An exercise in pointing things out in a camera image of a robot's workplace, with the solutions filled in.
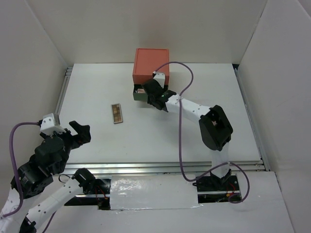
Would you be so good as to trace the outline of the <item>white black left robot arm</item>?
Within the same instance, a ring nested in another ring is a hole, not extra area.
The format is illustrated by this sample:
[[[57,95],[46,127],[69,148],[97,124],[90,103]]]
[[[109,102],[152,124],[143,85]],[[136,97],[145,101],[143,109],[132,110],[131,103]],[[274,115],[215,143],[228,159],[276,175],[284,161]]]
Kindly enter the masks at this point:
[[[14,134],[24,125],[32,125],[32,122],[19,123],[10,132],[9,152],[14,177],[7,201],[0,212],[2,233],[35,233],[45,221],[51,222],[56,211],[66,202],[81,193],[96,191],[99,183],[87,168],[80,168],[57,191],[34,205],[45,188],[53,183],[53,176],[64,172],[70,152],[91,141],[90,126],[71,121],[69,125],[76,131],[72,135],[70,130],[53,121],[43,119],[35,122],[34,125],[40,127],[43,141],[35,148],[29,161],[18,167],[14,154]]]

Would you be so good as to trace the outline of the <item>brown eyeshadow palette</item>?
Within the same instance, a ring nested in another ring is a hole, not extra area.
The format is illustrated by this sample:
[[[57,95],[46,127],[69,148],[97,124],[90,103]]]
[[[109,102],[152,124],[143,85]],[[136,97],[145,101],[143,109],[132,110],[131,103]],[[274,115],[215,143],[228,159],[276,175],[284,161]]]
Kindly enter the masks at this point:
[[[119,103],[112,104],[111,105],[111,110],[112,110],[113,123],[114,124],[123,123],[122,112],[121,112],[121,105]]]

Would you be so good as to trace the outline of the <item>red drawer cabinet shell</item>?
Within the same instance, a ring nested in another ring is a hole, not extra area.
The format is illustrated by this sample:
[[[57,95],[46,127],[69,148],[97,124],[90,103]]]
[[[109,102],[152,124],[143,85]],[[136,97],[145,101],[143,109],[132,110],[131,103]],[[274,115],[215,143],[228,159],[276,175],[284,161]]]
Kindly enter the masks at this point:
[[[168,49],[137,48],[133,67],[133,83],[143,84],[153,77],[153,72],[169,62]]]

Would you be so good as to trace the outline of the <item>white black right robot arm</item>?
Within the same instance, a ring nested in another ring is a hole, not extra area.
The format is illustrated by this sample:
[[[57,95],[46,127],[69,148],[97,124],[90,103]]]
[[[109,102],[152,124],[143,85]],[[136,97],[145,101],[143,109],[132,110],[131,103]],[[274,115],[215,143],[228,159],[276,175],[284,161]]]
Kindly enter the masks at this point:
[[[210,174],[211,184],[217,190],[222,190],[228,185],[231,175],[227,146],[233,134],[233,128],[219,105],[208,107],[181,97],[174,91],[164,89],[157,80],[150,79],[142,85],[147,94],[147,103],[158,110],[167,113],[179,114],[178,126],[178,151],[179,165],[184,179],[195,182]],[[210,150],[212,168],[195,179],[185,175],[182,162],[182,119],[186,118],[198,125],[204,145]]]

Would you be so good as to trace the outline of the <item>white foil covered panel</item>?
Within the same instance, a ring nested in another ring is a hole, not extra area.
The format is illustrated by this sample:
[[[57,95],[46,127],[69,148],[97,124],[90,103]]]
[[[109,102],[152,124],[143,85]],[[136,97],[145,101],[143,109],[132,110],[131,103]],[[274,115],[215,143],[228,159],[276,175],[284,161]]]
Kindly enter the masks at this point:
[[[199,206],[197,189],[182,175],[113,176],[112,210],[191,209]]]

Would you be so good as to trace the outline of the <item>peach round powder puff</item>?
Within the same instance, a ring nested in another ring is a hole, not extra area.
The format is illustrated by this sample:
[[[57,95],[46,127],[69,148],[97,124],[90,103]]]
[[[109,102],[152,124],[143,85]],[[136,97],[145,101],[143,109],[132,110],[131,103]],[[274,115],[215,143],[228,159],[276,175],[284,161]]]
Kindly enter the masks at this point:
[[[139,88],[139,89],[137,89],[137,93],[138,94],[145,94],[146,92],[144,89]]]

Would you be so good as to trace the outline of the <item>green drawer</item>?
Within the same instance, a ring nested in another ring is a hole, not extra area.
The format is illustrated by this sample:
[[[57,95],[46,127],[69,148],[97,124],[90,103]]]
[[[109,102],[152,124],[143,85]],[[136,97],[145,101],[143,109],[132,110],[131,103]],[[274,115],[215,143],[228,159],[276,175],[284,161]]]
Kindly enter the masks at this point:
[[[140,84],[135,84],[134,85],[134,89],[133,89],[133,98],[135,101],[143,101],[143,102],[147,102],[148,96],[147,94],[138,94],[137,93],[137,89],[143,89],[142,86]]]

